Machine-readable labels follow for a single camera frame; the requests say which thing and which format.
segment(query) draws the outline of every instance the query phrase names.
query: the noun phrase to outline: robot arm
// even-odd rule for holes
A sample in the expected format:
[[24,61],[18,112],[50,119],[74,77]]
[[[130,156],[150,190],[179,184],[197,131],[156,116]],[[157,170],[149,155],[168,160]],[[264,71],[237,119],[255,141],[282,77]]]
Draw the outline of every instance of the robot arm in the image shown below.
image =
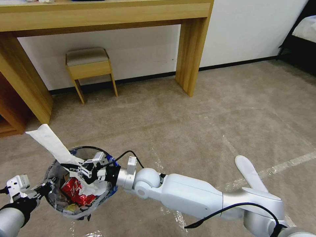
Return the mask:
[[[127,169],[102,166],[103,155],[97,153],[94,159],[87,160],[82,166],[65,166],[77,170],[87,182],[108,181],[140,198],[155,199],[170,209],[200,219],[199,222],[187,226],[189,228],[199,226],[205,218],[216,213],[224,219],[243,217],[244,226],[258,237],[316,237],[298,228],[280,228],[275,232],[276,220],[286,225],[283,202],[279,197],[267,192],[253,165],[245,157],[237,156],[241,162],[237,162],[236,158],[236,164],[252,188],[222,193],[205,181],[179,174],[165,175],[151,168],[143,168],[136,173],[137,158],[133,156],[129,157]],[[28,190],[27,176],[16,176],[13,179],[8,181],[5,190],[10,194],[12,203],[0,210],[0,237],[17,236],[19,229],[28,221],[30,212],[39,204],[40,198],[47,195],[53,187],[50,185],[51,181],[47,180],[39,187]],[[13,190],[11,183],[17,185],[18,189]],[[232,205],[239,206],[221,212],[223,208],[230,208]]]
[[30,219],[31,212],[40,204],[40,199],[54,188],[54,180],[46,180],[30,189],[26,174],[7,181],[0,193],[10,195],[10,203],[0,209],[0,237],[14,237]]

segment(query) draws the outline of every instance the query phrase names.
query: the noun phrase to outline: stool cushion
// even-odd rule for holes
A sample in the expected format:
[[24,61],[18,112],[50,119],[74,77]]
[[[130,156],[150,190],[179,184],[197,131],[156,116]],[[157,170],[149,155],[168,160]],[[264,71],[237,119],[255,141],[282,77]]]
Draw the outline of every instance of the stool cushion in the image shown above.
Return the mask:
[[108,60],[108,56],[106,55],[103,48],[90,48],[69,51],[67,52],[66,57],[66,63],[68,66],[96,63]]

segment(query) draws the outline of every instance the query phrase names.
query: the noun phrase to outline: white wall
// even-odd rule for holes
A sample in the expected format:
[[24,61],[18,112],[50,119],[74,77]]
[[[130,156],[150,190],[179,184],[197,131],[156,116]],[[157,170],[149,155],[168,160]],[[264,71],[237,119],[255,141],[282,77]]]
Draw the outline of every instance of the white wall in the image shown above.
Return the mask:
[[[200,66],[274,56],[307,0],[215,0]],[[104,47],[116,80],[175,71],[180,26],[19,38],[49,90],[71,87],[69,50]],[[100,76],[82,84],[109,80]]]

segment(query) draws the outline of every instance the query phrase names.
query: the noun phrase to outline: wooden cabinet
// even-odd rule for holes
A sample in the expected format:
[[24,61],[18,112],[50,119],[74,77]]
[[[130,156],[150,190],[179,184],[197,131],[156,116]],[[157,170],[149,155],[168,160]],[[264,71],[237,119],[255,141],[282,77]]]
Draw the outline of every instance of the wooden cabinet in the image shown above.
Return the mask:
[[0,73],[0,137],[24,133],[30,109]]

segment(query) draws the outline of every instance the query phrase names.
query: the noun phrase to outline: red snack bag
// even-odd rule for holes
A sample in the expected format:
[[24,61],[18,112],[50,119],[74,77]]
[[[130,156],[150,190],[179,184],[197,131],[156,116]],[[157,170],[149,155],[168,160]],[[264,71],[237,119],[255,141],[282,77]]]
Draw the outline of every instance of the red snack bag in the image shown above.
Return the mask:
[[89,205],[95,198],[93,194],[91,195],[79,195],[81,185],[78,179],[75,177],[70,178],[61,188],[73,202],[80,206]]

